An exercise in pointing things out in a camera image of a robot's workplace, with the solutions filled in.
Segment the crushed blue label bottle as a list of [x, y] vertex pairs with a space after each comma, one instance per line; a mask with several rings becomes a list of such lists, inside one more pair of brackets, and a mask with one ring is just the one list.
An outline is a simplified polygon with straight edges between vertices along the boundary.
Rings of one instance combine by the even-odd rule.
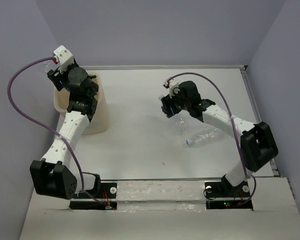
[[50, 70], [55, 69], [55, 65], [53, 60], [45, 60], [40, 64], [40, 71], [46, 75]]

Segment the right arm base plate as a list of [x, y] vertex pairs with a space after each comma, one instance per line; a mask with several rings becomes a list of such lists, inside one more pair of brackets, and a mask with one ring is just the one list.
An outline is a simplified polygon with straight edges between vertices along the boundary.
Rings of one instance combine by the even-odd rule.
[[208, 181], [204, 183], [203, 195], [207, 210], [253, 209], [252, 200], [248, 201], [251, 193], [246, 181], [229, 191], [222, 188], [220, 181]]

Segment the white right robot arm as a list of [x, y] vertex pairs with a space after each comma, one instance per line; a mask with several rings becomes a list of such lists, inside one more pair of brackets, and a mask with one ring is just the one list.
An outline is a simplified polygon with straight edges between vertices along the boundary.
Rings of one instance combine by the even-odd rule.
[[107, 77], [110, 126], [81, 138], [85, 169], [107, 180], [221, 177], [213, 193], [232, 196], [278, 154], [268, 124], [234, 116], [186, 76]]

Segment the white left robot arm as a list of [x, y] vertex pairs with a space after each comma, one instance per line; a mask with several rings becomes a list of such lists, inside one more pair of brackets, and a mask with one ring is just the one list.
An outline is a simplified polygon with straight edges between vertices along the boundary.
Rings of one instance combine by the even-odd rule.
[[34, 160], [30, 165], [34, 189], [38, 195], [70, 200], [82, 190], [94, 198], [100, 194], [101, 185], [94, 180], [84, 184], [82, 170], [75, 175], [70, 170], [70, 163], [79, 162], [74, 150], [78, 141], [96, 113], [96, 96], [99, 85], [80, 67], [75, 59], [69, 64], [61, 64], [47, 73], [56, 89], [69, 92], [63, 124], [48, 151], [41, 160]]

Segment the blue label bottle front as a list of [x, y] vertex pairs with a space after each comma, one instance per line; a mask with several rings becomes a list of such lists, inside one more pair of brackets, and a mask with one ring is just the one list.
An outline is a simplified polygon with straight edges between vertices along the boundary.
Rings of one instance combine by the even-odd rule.
[[182, 135], [186, 132], [187, 130], [187, 125], [185, 123], [185, 121], [182, 119], [182, 117], [178, 114], [175, 114], [173, 116], [168, 116], [165, 112], [164, 112], [164, 105], [162, 103], [162, 99], [164, 98], [164, 95], [160, 95], [158, 97], [159, 101], [160, 101], [160, 108], [162, 110], [162, 112], [166, 115], [166, 117], [168, 118], [168, 126], [169, 126], [169, 130], [171, 132], [175, 132], [178, 135]]

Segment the clear bottle white cap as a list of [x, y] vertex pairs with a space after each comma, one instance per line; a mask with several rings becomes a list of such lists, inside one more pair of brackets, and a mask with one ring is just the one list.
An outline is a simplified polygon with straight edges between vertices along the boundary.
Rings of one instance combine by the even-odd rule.
[[218, 143], [225, 138], [226, 134], [219, 128], [206, 129], [198, 132], [185, 140], [188, 147], [199, 148], [209, 144]]

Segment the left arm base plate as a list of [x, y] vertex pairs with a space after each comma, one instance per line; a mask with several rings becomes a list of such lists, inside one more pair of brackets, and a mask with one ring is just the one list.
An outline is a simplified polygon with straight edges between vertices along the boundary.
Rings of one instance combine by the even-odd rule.
[[100, 190], [93, 188], [87, 190], [92, 196], [86, 193], [78, 193], [70, 200], [69, 208], [71, 210], [116, 210], [117, 209], [117, 190], [118, 184], [116, 182], [102, 181]]

